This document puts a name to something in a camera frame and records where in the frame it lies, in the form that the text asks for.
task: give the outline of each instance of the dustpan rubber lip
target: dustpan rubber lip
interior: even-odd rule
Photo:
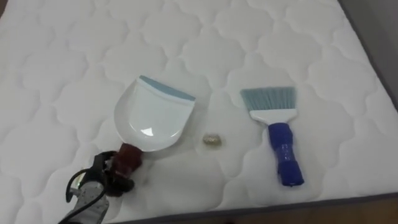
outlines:
[[[164,85],[164,84],[162,84],[162,83],[160,83],[158,81],[155,81],[155,80],[153,80],[151,78],[148,78],[148,77],[146,77],[144,75],[140,75],[139,78],[142,81],[146,82],[148,85],[150,85],[150,86],[154,87],[155,89],[157,89],[157,90],[159,90],[159,91],[161,91],[163,93],[166,93],[168,95],[175,96],[175,97],[178,97],[178,98],[181,98],[181,99],[184,99],[184,100],[190,100],[190,101],[195,101],[195,99],[196,99],[195,97],[193,97],[193,96],[191,96],[191,95],[189,95],[187,93],[184,93],[184,92],[182,92],[180,90],[176,90],[176,89],[174,89],[172,87]]]

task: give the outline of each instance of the floor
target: floor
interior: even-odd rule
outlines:
[[[339,0],[398,109],[398,1]]]
[[[358,8],[353,6],[351,3],[353,1],[347,1],[346,10],[349,12],[353,19],[355,17],[361,16]],[[0,0],[0,16],[4,10],[7,0]],[[363,22],[357,27],[358,32],[368,32],[367,27],[369,27],[368,22]],[[372,54],[376,54],[382,50],[380,45],[378,48],[374,48],[372,43],[366,43],[368,45],[368,50]],[[379,58],[375,58],[375,63],[378,63]],[[384,71],[385,67],[389,65],[381,64],[378,68],[382,73],[389,73]],[[303,208],[288,210],[282,212],[268,212],[268,213],[258,213],[251,215],[241,215],[241,216],[229,216],[229,217],[214,217],[206,218],[202,220],[190,220],[184,222],[174,222],[174,224],[224,224],[224,223],[234,223],[234,224],[260,224],[260,223],[294,223],[294,224],[311,224],[311,223],[398,223],[398,198],[391,198],[387,200],[379,200],[374,202],[366,203],[354,203],[349,205],[335,205],[327,207],[318,208]]]

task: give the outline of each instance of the pebble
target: pebble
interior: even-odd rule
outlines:
[[[218,134],[205,134],[203,142],[208,146],[220,146],[222,144],[221,138]]]

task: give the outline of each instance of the white brush head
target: white brush head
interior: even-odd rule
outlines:
[[[294,87],[269,87],[241,90],[243,101],[256,121],[268,125],[287,123],[297,116]]]

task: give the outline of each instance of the small object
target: small object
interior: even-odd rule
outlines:
[[[268,125],[269,140],[278,160],[278,173],[284,186],[304,183],[293,153],[293,133],[288,121],[297,116],[294,87],[269,87],[241,90],[250,116]]]
[[[120,197],[134,188],[131,174],[142,164],[142,151],[135,146],[123,143],[112,159],[112,166],[105,172],[109,187],[107,196]]]
[[[141,75],[120,97],[114,122],[123,142],[158,151],[177,142],[194,105],[195,97]]]
[[[220,146],[222,144],[221,138],[218,134],[205,134],[203,142],[209,146]]]

